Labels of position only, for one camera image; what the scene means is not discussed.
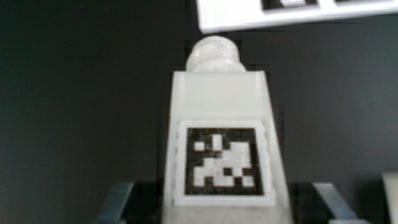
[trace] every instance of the white plastic object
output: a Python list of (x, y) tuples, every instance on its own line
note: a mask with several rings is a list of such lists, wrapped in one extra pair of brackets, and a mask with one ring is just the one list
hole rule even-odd
[(390, 224), (398, 224), (398, 171), (381, 174)]
[(198, 42), (186, 70), (172, 82), (161, 223), (291, 224), (264, 73), (245, 71), (220, 37)]
[(398, 0), (316, 0), (314, 5), (303, 5), (300, 0), (280, 0), (280, 4), (285, 8), (262, 10), (261, 0), (197, 0), (202, 33), (398, 12)]

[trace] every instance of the black background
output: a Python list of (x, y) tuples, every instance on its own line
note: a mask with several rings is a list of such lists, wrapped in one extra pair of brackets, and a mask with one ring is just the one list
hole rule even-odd
[[(221, 33), (268, 71), (287, 182), (385, 220), (398, 168), (396, 15)], [(163, 176), (193, 0), (0, 1), (0, 223), (86, 223), (117, 181)]]

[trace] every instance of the black and white pattern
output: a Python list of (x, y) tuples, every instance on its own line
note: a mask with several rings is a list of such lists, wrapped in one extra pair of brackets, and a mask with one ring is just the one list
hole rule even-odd
[(184, 195), (262, 195), (253, 128), (188, 128)]

